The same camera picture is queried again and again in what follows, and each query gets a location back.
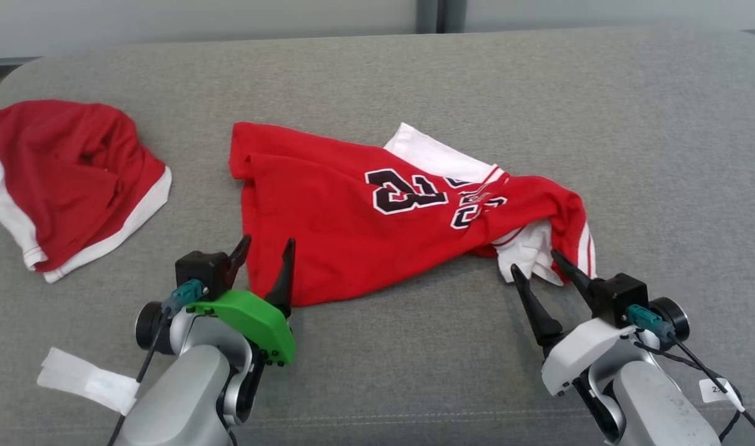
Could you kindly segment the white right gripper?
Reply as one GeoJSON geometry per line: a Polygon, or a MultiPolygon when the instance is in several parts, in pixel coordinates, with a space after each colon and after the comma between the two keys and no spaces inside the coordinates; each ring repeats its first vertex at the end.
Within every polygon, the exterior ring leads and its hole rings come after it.
{"type": "MultiPolygon", "coordinates": [[[[560,251],[552,250],[551,254],[562,276],[575,285],[590,311],[598,313],[597,301],[591,288],[593,279],[573,265],[560,251]]],[[[575,327],[563,339],[563,326],[539,302],[531,291],[528,278],[518,265],[511,265],[511,274],[536,344],[541,348],[552,348],[541,368],[542,381],[552,396],[564,391],[566,383],[572,383],[578,378],[587,367],[608,352],[622,335],[629,335],[637,329],[635,325],[617,328],[602,319],[594,318],[575,327]]]]}

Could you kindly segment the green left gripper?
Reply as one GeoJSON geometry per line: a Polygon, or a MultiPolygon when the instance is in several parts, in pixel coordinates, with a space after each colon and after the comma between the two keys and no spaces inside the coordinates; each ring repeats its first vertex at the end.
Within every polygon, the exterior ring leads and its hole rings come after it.
{"type": "MultiPolygon", "coordinates": [[[[233,288],[238,272],[250,250],[252,237],[246,234],[228,260],[228,287],[233,288]]],[[[292,314],[295,239],[287,240],[282,265],[272,289],[264,300],[250,291],[229,290],[216,301],[191,303],[188,308],[202,316],[216,317],[247,341],[266,351],[269,360],[289,366],[294,361],[295,339],[286,317],[292,314]]]]}

